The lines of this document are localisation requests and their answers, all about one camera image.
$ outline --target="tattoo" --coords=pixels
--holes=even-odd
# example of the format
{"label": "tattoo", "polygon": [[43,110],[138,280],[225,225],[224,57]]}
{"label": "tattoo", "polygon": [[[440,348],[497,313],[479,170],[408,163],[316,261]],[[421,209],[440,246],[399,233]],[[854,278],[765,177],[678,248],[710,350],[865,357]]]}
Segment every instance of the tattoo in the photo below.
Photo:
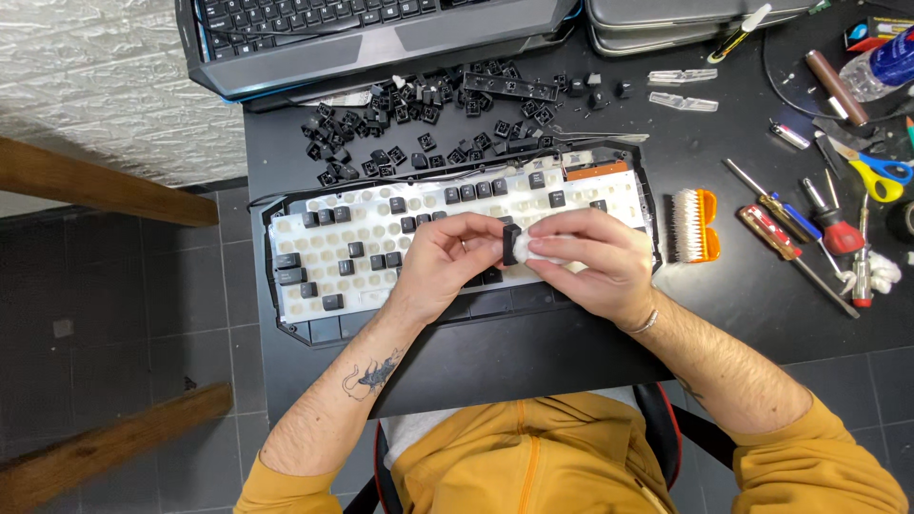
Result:
{"label": "tattoo", "polygon": [[692,385],[691,385],[690,383],[688,383],[688,382],[686,381],[686,379],[680,377],[679,375],[677,375],[677,374],[675,374],[675,373],[673,373],[673,376],[676,377],[677,380],[679,380],[679,384],[683,386],[683,391],[685,391],[685,392],[689,393],[690,395],[692,395],[692,398],[695,398],[696,400],[704,400],[704,399],[705,399],[705,397],[702,396],[700,392],[695,391],[695,390],[692,389]]}
{"label": "tattoo", "polygon": [[365,375],[357,380],[353,379],[358,376],[358,365],[353,366],[355,369],[352,374],[343,379],[343,391],[350,398],[355,398],[360,402],[367,398],[369,394],[378,396],[384,384],[388,382],[390,373],[393,373],[394,368],[403,359],[405,353],[406,350],[394,348],[393,354],[384,359],[383,364],[378,364],[376,360],[371,359],[365,369]]}

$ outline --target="gray tile floor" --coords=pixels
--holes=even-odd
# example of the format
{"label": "gray tile floor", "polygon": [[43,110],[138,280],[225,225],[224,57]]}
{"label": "gray tile floor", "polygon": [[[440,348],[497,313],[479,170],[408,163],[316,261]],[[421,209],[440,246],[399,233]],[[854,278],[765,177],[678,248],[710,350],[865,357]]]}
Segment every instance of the gray tile floor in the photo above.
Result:
{"label": "gray tile floor", "polygon": [[[236,404],[39,512],[230,512],[269,431],[246,188],[210,193],[218,227],[112,214],[0,230],[0,460],[138,412],[197,385]],[[55,337],[55,322],[72,334]],[[787,366],[914,491],[914,347]],[[704,414],[675,382],[671,400]],[[371,475],[375,422],[331,491]],[[672,489],[683,514],[728,512],[733,474],[688,441]]]}

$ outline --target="hand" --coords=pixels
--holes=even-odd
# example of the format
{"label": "hand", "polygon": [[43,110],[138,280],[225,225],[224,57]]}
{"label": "hand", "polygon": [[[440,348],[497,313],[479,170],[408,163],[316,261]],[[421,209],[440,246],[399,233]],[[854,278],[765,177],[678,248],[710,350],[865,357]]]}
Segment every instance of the hand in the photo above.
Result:
{"label": "hand", "polygon": [[422,223],[385,308],[396,308],[408,323],[438,319],[464,284],[501,262],[504,226],[472,212]]}
{"label": "hand", "polygon": [[[526,265],[592,314],[622,330],[642,327],[654,310],[651,240],[599,209],[569,210],[544,218],[529,229],[529,248],[544,257],[582,262],[578,273],[549,261]],[[550,238],[575,234],[580,239]]]}

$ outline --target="forearm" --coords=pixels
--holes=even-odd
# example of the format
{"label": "forearm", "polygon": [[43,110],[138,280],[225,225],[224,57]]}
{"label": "forearm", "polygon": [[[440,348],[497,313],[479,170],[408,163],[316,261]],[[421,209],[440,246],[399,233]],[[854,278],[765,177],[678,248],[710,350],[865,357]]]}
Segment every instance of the forearm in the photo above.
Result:
{"label": "forearm", "polygon": [[276,424],[261,462],[285,475],[312,477],[339,468],[356,446],[375,404],[422,326],[382,308]]}
{"label": "forearm", "polygon": [[800,419],[812,396],[759,352],[653,291],[660,313],[633,337],[664,362],[721,427],[762,434]]}

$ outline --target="desk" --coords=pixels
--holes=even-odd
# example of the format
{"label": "desk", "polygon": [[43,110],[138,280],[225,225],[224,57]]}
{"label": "desk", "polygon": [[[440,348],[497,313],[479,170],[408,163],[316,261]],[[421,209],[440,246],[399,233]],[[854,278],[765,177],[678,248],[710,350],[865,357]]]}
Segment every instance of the desk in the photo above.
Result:
{"label": "desk", "polygon": [[[809,48],[819,48],[833,63],[844,62],[840,43],[844,27],[866,14],[886,13],[881,8],[844,2],[816,16],[773,29],[769,59],[775,78],[780,84],[788,73],[794,73],[795,78],[781,87],[791,98],[812,108],[812,98],[821,98],[822,88],[806,69],[802,55]],[[702,68],[714,43],[626,59],[604,59],[590,49],[580,27],[564,45],[525,55],[515,62],[525,78],[551,80],[562,72],[581,76],[595,71],[601,73],[608,89],[620,79],[635,81],[636,91],[631,99],[612,98],[606,109],[587,119],[586,98],[568,99],[561,95],[565,105],[558,110],[555,125],[565,131],[651,135],[642,146],[643,165],[658,198],[660,236],[666,255],[671,247],[666,229],[671,195],[685,187],[703,187],[717,193],[718,215],[713,227],[720,235],[720,259],[703,264],[667,264],[654,276],[657,287],[680,304],[779,364],[914,344],[914,281],[910,278],[897,284],[889,296],[877,294],[874,307],[863,310],[861,318],[853,320],[799,270],[781,262],[735,216],[739,208],[755,202],[756,197],[720,162],[723,158],[732,158],[763,187],[781,192],[794,206],[810,205],[799,186],[801,178],[812,177],[821,190],[826,188],[825,164],[814,146],[797,150],[768,133],[769,118],[810,138],[813,129],[808,119],[783,105],[771,92],[760,65],[760,40],[760,35],[753,35],[717,65],[717,79],[679,88],[648,88],[648,71]],[[817,90],[807,93],[813,85]],[[714,113],[678,112],[649,103],[649,91],[717,100],[720,108]],[[575,112],[577,107],[583,109]],[[882,106],[873,107],[872,112],[881,114],[880,109]],[[299,109],[245,114],[252,198],[318,185],[316,176],[324,171],[325,164],[304,155],[305,141],[299,130],[302,119]],[[394,125],[379,139],[356,139],[346,148],[358,168],[377,148],[388,150],[400,145],[407,154],[419,151],[416,138],[431,132],[438,141],[438,148],[431,153],[447,155],[460,139],[482,131],[491,135],[498,119],[509,123],[522,119],[519,103],[496,102],[491,112],[476,119],[464,117],[452,104],[446,105],[437,126],[420,122]],[[889,125],[889,130],[898,136],[904,134],[903,129],[903,119]],[[895,149],[899,157],[910,159],[910,145],[904,141],[907,146],[899,143]],[[845,215],[854,223],[862,193],[856,182],[856,175],[848,172],[846,184],[839,186]],[[870,208],[869,236],[874,249],[895,262],[906,262],[907,251],[914,248],[905,247],[888,235],[882,205],[870,202]],[[343,347],[308,348],[276,329],[263,271],[264,230],[257,209],[251,223],[267,402],[271,423],[276,423]],[[839,289],[840,283],[833,278],[821,251],[813,245],[803,249],[810,267]],[[839,262],[849,269],[849,258]],[[903,265],[904,273],[910,269]],[[650,353],[582,309],[531,317],[533,323],[511,333],[486,328],[487,324],[482,323],[446,326],[434,334],[423,334],[383,391],[372,415],[424,412],[671,378]]]}

